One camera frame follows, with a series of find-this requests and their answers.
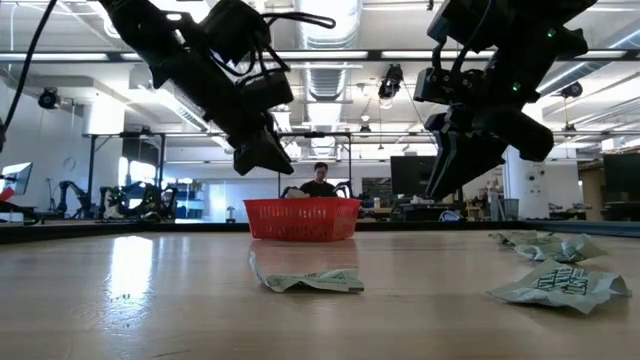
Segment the monitor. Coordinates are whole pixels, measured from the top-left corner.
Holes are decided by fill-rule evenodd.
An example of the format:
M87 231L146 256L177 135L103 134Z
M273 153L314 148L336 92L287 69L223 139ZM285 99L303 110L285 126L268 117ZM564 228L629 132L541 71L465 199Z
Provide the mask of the monitor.
M23 163L2 168L4 179L0 179L0 193L7 188L12 188L14 195L24 195L27 192L32 165L32 163Z
M604 155L602 160L608 192L640 190L640 154Z
M435 162L435 156L392 156L391 192L394 195L424 195Z

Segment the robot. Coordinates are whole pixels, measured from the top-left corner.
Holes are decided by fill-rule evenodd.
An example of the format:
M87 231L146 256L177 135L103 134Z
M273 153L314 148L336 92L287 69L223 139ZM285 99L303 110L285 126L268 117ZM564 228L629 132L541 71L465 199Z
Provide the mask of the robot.
M127 207L127 194L142 184L142 181L137 181L128 186L100 188L100 218L103 220L175 220L178 189L172 186L167 186L163 190L153 184L144 184L140 204L134 208Z
M80 203L80 208L78 208L76 212L71 216L71 219L94 218L94 214L96 213L95 206L91 204L89 195L84 192L84 190L80 189L78 185L69 180L61 181L58 186L60 187L60 200L58 201L58 205L54 209L54 212L58 214L58 216L64 218L65 213L67 212L67 191L69 190L69 188L71 188L71 190L73 190L73 192L76 194L78 202Z
M149 65L153 87L172 83L201 110L206 121L228 135L239 174L255 166L293 172L268 112L293 100L285 76L289 68L270 46L269 26L281 18L327 28L335 27L335 21L297 12L259 14L240 0L217 2L199 24L187 13L161 11L147 0L100 3L122 40ZM552 133L522 109L539 99L536 88L556 59L588 51L582 30L570 31L564 24L595 3L444 2L427 32L438 42L432 66L420 73L414 93L415 101L449 107L425 123L439 148L427 188L429 197L441 199L504 163L502 154L508 146L518 149L522 159L545 159L553 147ZM179 20L170 20L168 15L174 15L172 19L179 15ZM440 63L448 38L464 46L451 70ZM469 51L489 48L496 50L484 70L461 70ZM265 53L278 67L267 69ZM246 73L227 65L243 61L249 63Z

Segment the red plastic basket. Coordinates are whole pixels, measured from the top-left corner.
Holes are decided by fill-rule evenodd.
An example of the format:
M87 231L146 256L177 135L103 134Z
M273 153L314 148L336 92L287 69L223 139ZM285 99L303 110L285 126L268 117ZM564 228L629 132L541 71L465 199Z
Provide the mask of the red plastic basket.
M353 236L360 200L343 198L245 200L256 239L336 241Z

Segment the crumpled paper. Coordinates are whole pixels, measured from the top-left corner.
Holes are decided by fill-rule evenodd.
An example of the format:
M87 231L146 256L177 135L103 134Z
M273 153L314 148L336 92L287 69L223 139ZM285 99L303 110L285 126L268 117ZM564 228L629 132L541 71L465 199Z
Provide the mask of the crumpled paper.
M587 234L572 239L563 239L557 235L541 235L534 231L505 231L490 234L502 244L513 246L520 255L530 260L544 261L553 259L561 263L576 263L608 253L596 246Z
M606 251L591 242L591 237L587 234L542 245L518 245L514 250L531 260L553 259L561 263L576 263L607 255Z
M536 267L522 280L488 291L513 303L569 306L584 314L607 302L612 293L631 296L622 276L587 271L551 259Z
M289 191L287 191L287 195L285 195L286 199L304 199L308 197L309 194L306 194L298 189L289 189Z
M489 234L489 237L506 246L544 245L552 242L562 242L562 238L556 235L541 235L535 230L500 231Z
M358 269L337 269L303 275L264 274L256 262L256 254L249 254L249 265L258 280L275 292L284 292L292 286L302 285L320 290L337 292L364 291L364 283L358 279Z

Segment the person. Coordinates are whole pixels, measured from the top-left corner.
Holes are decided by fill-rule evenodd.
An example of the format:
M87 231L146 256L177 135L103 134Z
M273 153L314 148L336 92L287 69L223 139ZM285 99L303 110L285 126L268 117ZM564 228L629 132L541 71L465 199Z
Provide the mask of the person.
M300 187L300 191L309 194L311 197L335 197L333 185L326 182L329 166L323 162L313 166L316 178Z

